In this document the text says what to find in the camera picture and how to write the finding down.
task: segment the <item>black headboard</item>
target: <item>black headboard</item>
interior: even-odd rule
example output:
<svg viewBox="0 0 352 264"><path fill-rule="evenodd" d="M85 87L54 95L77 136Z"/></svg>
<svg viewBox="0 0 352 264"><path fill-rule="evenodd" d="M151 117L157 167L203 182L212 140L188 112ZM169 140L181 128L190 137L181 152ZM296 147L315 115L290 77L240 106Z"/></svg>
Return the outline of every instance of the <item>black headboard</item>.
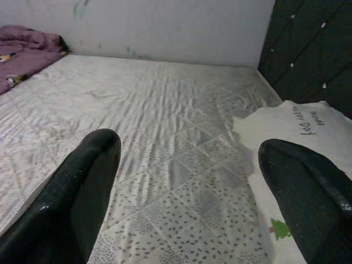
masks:
<svg viewBox="0 0 352 264"><path fill-rule="evenodd" d="M352 117L352 0L276 0L259 71L283 100Z"/></svg>

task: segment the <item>speckled pattern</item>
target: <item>speckled pattern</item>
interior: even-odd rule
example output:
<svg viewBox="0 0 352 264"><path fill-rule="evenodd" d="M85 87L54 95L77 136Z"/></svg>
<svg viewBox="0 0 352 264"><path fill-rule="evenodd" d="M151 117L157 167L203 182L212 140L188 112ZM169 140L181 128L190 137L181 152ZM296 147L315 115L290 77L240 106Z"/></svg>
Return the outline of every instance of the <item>speckled pattern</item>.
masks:
<svg viewBox="0 0 352 264"><path fill-rule="evenodd" d="M233 124L279 103L250 68L69 55L0 97L0 230L111 128L122 160L90 264L267 263Z"/></svg>

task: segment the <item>pink blanket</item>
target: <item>pink blanket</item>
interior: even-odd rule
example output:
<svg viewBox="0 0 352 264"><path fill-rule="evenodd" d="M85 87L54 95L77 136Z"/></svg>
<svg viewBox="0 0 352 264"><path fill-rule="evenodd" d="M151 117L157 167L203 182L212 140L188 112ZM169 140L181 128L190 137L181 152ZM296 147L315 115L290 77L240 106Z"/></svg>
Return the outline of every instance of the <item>pink blanket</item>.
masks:
<svg viewBox="0 0 352 264"><path fill-rule="evenodd" d="M0 28L0 95L56 62L66 51L59 35L24 26Z"/></svg>

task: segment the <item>wrinkled fabric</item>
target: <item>wrinkled fabric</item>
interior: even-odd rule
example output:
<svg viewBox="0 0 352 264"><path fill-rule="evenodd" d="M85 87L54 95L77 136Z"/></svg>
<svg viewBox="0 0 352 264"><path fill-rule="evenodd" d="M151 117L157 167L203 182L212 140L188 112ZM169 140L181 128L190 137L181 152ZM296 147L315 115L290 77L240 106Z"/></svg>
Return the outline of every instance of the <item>wrinkled fabric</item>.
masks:
<svg viewBox="0 0 352 264"><path fill-rule="evenodd" d="M0 28L0 95L62 58L60 36L24 26Z"/></svg>
<svg viewBox="0 0 352 264"><path fill-rule="evenodd" d="M285 101L279 107L259 109L237 121L235 127L241 142L251 150L254 169L248 181L256 197L262 234L267 238L264 246L271 263L306 263L292 236L278 240L270 233L272 219L284 223L284 218L259 168L259 147L268 139L308 147L326 156L352 180L352 120L324 101L306 104Z"/></svg>
<svg viewBox="0 0 352 264"><path fill-rule="evenodd" d="M89 263L267 263L234 121L280 102L250 68L68 55L0 96L0 230L111 128L122 159Z"/></svg>

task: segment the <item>christmas tree print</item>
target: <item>christmas tree print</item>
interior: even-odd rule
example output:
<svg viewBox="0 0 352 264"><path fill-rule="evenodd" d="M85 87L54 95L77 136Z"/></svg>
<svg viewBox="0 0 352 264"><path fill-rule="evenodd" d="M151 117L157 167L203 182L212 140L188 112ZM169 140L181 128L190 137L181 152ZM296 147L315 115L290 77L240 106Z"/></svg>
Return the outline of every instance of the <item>christmas tree print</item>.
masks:
<svg viewBox="0 0 352 264"><path fill-rule="evenodd" d="M273 218L270 218L270 220L273 226L269 228L269 232L275 233L276 240L278 240L279 238L291 236L290 229L288 229L287 225L284 222L281 222L280 220L275 220Z"/></svg>

